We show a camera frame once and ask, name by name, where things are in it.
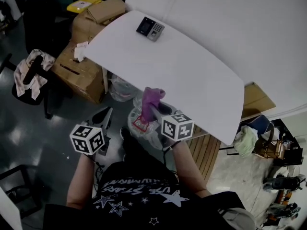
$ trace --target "person's right arm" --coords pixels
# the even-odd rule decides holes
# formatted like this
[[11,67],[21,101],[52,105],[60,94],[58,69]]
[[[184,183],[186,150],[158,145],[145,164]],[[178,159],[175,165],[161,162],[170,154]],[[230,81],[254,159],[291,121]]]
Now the person's right arm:
[[199,197],[210,196],[211,193],[207,190],[204,178],[197,168],[186,142],[182,141],[175,145],[173,154],[179,180]]

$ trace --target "chair seat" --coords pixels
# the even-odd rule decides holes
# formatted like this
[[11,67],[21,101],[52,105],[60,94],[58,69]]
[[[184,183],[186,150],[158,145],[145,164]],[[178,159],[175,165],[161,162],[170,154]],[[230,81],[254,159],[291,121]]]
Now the chair seat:
[[16,84],[14,84],[13,89],[12,89],[12,94],[13,96],[22,101],[23,103],[29,104],[29,105],[40,105],[40,103],[42,102],[42,100],[44,99],[45,96],[45,92],[48,90],[47,84],[45,84],[42,88],[40,88],[40,94],[37,97],[36,100],[32,99],[32,90],[26,90],[25,93],[23,95],[21,95],[20,97],[17,96],[17,90],[16,90]]

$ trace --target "star print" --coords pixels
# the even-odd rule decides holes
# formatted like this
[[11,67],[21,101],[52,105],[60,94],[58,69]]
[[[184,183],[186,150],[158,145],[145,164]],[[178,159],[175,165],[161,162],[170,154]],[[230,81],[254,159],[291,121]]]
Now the star print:
[[107,196],[107,197],[100,196],[100,197],[101,198],[99,200],[97,200],[94,204],[101,203],[102,209],[106,206],[107,202],[114,201],[114,199],[110,198],[111,196]]
[[181,207],[181,201],[187,201],[189,200],[188,198],[180,197],[180,190],[176,190],[172,195],[170,194],[160,194],[161,196],[166,198],[166,201],[163,203],[169,203],[172,202],[178,207]]
[[158,217],[156,217],[156,218],[151,218],[151,217],[150,217],[150,222],[149,222],[149,223],[151,223],[151,224],[153,224],[153,225],[159,223],[159,222],[158,222]]
[[124,210],[129,210],[127,209],[126,207],[123,207],[123,201],[119,202],[117,205],[116,204],[113,204],[113,203],[109,203],[111,206],[112,206],[112,209],[110,210],[109,213],[113,213],[115,212],[116,214],[118,214],[120,217],[122,215],[122,212]]
[[145,205],[146,205],[146,203],[147,203],[148,201],[149,201],[149,200],[148,200],[147,197],[143,197],[142,200],[141,200],[141,202],[143,202]]

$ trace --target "wooden pallet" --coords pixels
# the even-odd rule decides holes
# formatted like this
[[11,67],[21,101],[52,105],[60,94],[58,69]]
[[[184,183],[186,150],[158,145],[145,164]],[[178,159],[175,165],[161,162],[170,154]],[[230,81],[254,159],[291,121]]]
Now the wooden pallet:
[[[201,128],[194,126],[193,133],[201,132]],[[187,141],[191,154],[207,183],[213,170],[221,142],[211,135],[194,138]]]

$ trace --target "white cube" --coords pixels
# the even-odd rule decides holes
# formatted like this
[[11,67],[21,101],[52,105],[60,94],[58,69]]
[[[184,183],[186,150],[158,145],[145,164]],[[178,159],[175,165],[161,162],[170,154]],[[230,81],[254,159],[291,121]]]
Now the white cube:
[[73,148],[77,152],[93,155],[105,144],[101,128],[76,125],[70,134]]
[[185,140],[193,135],[194,121],[184,114],[162,117],[162,135],[174,140]]

